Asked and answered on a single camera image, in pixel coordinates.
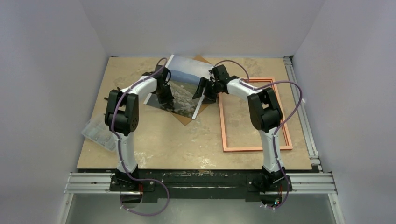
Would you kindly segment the landscape photo print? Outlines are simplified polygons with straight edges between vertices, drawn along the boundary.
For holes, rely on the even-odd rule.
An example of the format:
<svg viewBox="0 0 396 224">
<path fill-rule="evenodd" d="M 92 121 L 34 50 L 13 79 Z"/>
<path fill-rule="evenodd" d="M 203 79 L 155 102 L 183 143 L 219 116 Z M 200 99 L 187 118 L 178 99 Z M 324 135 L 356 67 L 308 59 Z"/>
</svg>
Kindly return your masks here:
<svg viewBox="0 0 396 224">
<path fill-rule="evenodd" d="M 210 63 L 201 62 L 191 58 L 171 55 L 166 64 L 171 73 L 168 84 L 174 97 L 174 108 L 169 109 L 174 114 L 190 119 L 195 119 L 202 105 L 204 97 L 193 99 L 199 81 L 202 77 L 209 79 Z"/>
</svg>

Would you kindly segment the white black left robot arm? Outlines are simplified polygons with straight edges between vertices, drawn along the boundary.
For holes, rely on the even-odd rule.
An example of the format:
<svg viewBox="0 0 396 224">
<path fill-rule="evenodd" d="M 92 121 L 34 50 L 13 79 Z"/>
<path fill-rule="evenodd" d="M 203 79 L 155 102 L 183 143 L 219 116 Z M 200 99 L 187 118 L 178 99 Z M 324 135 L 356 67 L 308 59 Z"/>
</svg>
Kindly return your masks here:
<svg viewBox="0 0 396 224">
<path fill-rule="evenodd" d="M 165 110 L 174 109 L 174 97 L 168 82 L 171 72 L 163 65 L 155 71 L 144 73 L 131 86 L 109 92 L 105 124 L 115 137 L 119 164 L 113 183 L 122 185 L 126 190 L 138 188 L 138 165 L 134 154 L 134 132 L 139 123 L 139 103 L 149 94 L 157 96 L 160 106 Z"/>
</svg>

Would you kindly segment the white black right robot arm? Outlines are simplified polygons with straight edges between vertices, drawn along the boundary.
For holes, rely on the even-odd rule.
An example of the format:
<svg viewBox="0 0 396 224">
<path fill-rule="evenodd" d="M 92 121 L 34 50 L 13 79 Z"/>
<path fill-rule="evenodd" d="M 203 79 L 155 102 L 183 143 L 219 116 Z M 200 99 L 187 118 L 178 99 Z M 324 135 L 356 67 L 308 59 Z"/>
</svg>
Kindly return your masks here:
<svg viewBox="0 0 396 224">
<path fill-rule="evenodd" d="M 264 161 L 261 180 L 266 189 L 275 189 L 286 177 L 277 134 L 283 112 L 275 91 L 271 87 L 250 85 L 248 79 L 230 76 L 224 65 L 213 67 L 209 73 L 208 78 L 200 78 L 193 99 L 204 96 L 215 102 L 218 94 L 226 93 L 247 101 L 250 121 L 262 142 Z"/>
</svg>

